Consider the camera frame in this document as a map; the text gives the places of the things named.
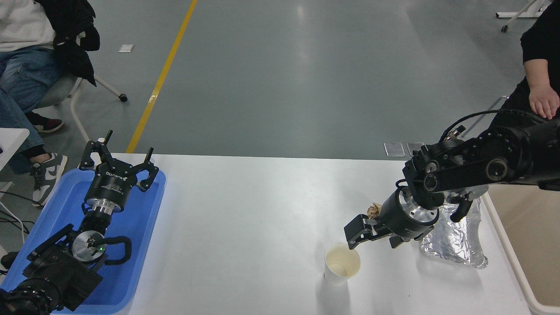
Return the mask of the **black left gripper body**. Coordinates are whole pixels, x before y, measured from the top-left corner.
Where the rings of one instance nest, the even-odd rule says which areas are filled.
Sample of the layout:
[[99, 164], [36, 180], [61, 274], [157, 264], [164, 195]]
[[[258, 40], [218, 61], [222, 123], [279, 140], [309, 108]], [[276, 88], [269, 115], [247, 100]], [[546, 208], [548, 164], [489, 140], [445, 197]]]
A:
[[123, 210], [133, 185], [134, 176], [130, 171], [113, 170], [108, 164], [100, 164], [96, 167], [94, 179], [84, 201], [94, 207], [95, 202], [108, 200], [115, 205], [115, 210]]

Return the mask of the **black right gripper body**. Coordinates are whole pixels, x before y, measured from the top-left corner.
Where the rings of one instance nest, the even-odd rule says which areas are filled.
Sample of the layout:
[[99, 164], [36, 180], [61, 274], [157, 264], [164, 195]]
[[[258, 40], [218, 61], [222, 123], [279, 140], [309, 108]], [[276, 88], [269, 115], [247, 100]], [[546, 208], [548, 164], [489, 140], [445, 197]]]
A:
[[422, 207], [409, 188], [398, 188], [382, 204], [376, 220], [398, 237], [419, 239], [434, 225], [434, 207]]

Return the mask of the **standing person's hand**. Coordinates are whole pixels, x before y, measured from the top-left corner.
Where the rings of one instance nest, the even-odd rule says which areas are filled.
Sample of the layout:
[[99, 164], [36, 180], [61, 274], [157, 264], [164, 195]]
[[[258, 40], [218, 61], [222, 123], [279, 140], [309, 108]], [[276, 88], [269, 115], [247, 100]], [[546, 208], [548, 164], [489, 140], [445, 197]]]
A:
[[552, 120], [560, 105], [558, 94], [550, 84], [530, 85], [529, 89], [529, 106], [532, 112], [544, 119]]

